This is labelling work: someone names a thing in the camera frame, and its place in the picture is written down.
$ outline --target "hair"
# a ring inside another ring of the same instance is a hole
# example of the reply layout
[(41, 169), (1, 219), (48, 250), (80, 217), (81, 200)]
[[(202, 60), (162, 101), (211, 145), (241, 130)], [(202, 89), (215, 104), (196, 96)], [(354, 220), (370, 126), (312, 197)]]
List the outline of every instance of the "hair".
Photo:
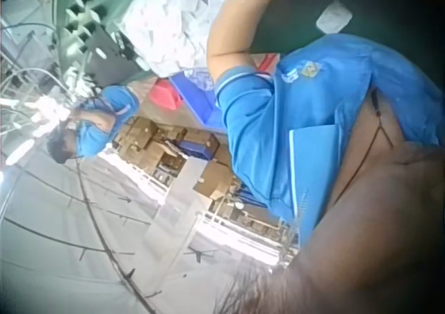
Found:
[(213, 314), (319, 314), (329, 308), (310, 278), (296, 267), (267, 269), (244, 266), (234, 276)]
[(63, 165), (72, 158), (72, 152), (65, 149), (65, 129), (54, 131), (48, 139), (47, 149), (49, 155), (58, 164)]

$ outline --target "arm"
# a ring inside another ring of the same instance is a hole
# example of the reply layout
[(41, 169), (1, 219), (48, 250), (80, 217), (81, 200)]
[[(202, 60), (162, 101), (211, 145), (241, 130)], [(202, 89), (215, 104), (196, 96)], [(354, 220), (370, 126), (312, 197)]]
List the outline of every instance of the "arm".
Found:
[(237, 66), (253, 66), (249, 48), (270, 0), (226, 0), (213, 23), (207, 46), (207, 66), (215, 81)]
[(107, 133), (111, 132), (116, 122), (114, 115), (100, 110), (75, 110), (71, 114), (71, 118), (75, 121), (92, 122), (99, 130)]

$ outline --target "hand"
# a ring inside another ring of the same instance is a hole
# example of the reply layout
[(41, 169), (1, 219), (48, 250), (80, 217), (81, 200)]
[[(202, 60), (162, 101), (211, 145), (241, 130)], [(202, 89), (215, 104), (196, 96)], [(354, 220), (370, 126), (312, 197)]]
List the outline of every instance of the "hand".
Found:
[(74, 121), (78, 121), (80, 119), (80, 116), (81, 116), (81, 110), (78, 108), (75, 108), (75, 109), (71, 110), (71, 113), (68, 116), (68, 118), (73, 119)]

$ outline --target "logo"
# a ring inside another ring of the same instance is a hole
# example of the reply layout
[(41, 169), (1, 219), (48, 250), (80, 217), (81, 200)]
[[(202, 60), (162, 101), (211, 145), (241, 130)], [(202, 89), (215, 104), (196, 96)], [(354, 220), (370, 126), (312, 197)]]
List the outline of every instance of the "logo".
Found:
[(321, 65), (312, 61), (308, 61), (301, 70), (300, 74), (308, 78), (314, 78), (320, 72)]

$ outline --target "brown box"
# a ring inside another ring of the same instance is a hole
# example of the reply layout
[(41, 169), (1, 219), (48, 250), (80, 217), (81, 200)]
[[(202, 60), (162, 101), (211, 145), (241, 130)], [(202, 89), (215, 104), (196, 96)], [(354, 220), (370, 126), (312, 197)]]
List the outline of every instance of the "brown box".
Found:
[(187, 130), (184, 141), (204, 145), (210, 158), (215, 156), (215, 153), (220, 146), (220, 142), (214, 134), (197, 129)]
[(193, 189), (208, 198), (217, 200), (227, 194), (232, 178), (232, 171), (227, 166), (209, 161)]
[(125, 139), (132, 141), (136, 146), (143, 149), (157, 131), (158, 127), (153, 121), (144, 117), (138, 117)]
[(213, 160), (222, 165), (232, 168), (232, 156), (230, 155), (229, 146), (221, 144), (213, 157)]
[(151, 141), (143, 150), (143, 157), (139, 161), (139, 168), (145, 170), (147, 173), (152, 173), (159, 161), (161, 161), (164, 155), (164, 149), (162, 144)]
[(175, 142), (181, 142), (187, 134), (187, 129), (176, 126), (171, 130), (167, 131), (166, 138), (174, 140)]
[(128, 144), (122, 146), (121, 150), (119, 151), (119, 156), (128, 163), (138, 165), (140, 159), (143, 157), (143, 150), (136, 145)]
[(194, 142), (196, 144), (206, 144), (211, 135), (213, 134), (203, 130), (189, 129), (187, 130), (184, 140), (187, 142)]

